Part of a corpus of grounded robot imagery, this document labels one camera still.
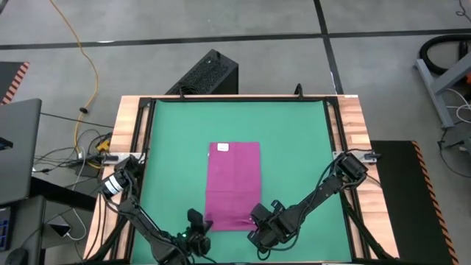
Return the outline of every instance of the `hazard tape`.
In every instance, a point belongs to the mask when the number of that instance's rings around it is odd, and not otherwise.
[[[16,91],[20,88],[21,81],[23,80],[24,76],[26,75],[26,71],[28,70],[29,63],[25,62],[16,72],[15,78],[13,78],[12,84],[8,88],[7,93],[5,94],[4,98],[0,102],[0,105],[8,104],[13,100]]]
[[[442,211],[440,210],[439,202],[436,200],[435,192],[433,191],[432,182],[430,181],[430,177],[428,176],[428,171],[425,168],[424,157],[420,152],[419,144],[416,141],[412,141],[414,145],[415,151],[417,153],[417,158],[419,159],[419,164],[422,167],[422,173],[425,178],[425,182],[427,184],[428,192],[430,194],[430,198],[432,199],[433,207],[435,208],[436,217],[439,220],[439,224],[442,227],[442,233],[445,238],[445,243],[448,246],[448,252],[451,255],[451,261],[453,265],[459,265],[458,257],[456,256],[455,248],[453,247],[453,243],[451,241],[450,234],[448,233],[447,225],[445,224],[445,220],[443,219]]]

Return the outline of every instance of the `pink cloth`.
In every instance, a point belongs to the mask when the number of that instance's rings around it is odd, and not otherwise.
[[[211,229],[254,230],[250,212],[260,201],[260,144],[211,143],[205,208]]]

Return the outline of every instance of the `concrete floor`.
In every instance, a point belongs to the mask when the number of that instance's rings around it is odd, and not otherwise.
[[[311,0],[57,0],[82,41],[143,40],[225,35],[320,33]],[[458,17],[458,1],[321,0],[328,32],[375,32],[469,28]],[[436,142],[438,116],[413,64],[433,35],[331,39],[344,92],[358,94],[370,138],[416,140],[422,147],[436,195],[462,264],[471,264],[471,179],[450,172]],[[0,45],[70,43],[73,36],[47,0],[10,1],[0,15]],[[113,125],[120,97],[165,93],[209,49],[239,63],[240,93],[335,93],[321,38],[87,48],[100,74],[100,92],[87,121]],[[443,66],[456,59],[456,46],[437,47],[432,58]],[[38,97],[43,112],[75,118],[93,93],[93,72],[78,49],[2,50],[2,61],[31,66],[15,101]],[[462,124],[464,130],[468,124]],[[92,128],[84,125],[83,130]],[[108,130],[97,129],[101,133]],[[37,154],[72,146],[74,122],[41,116]],[[93,138],[91,133],[84,143]],[[450,165],[471,175],[471,158],[446,151]],[[68,170],[41,176],[59,185],[73,183]],[[93,183],[79,187],[90,190]],[[50,205],[52,215],[60,206]],[[80,212],[87,224],[91,215]],[[81,227],[74,216],[72,234]],[[78,248],[82,252],[85,242]],[[46,264],[78,261],[73,244],[48,250]]]

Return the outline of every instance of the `green tabletop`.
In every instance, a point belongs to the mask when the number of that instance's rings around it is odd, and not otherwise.
[[[141,205],[160,229],[173,235],[189,225],[188,209],[205,212],[210,142],[260,143],[262,203],[268,209],[274,199],[285,206],[300,202],[332,161],[322,102],[159,101],[154,119]],[[257,262],[248,232],[210,231],[208,257],[225,263]],[[338,195],[308,216],[293,249],[272,252],[266,262],[288,261],[351,261]],[[139,233],[132,262],[155,263]]]

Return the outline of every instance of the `metal stand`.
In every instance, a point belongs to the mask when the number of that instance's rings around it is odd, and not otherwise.
[[[424,80],[428,93],[435,105],[436,112],[439,114],[440,120],[442,120],[443,127],[454,127],[455,124],[448,112],[447,105],[443,99],[443,93],[447,88],[455,85],[456,82],[471,71],[471,53],[455,63],[454,66],[437,79],[432,77],[432,74],[422,59],[416,61],[416,67]]]

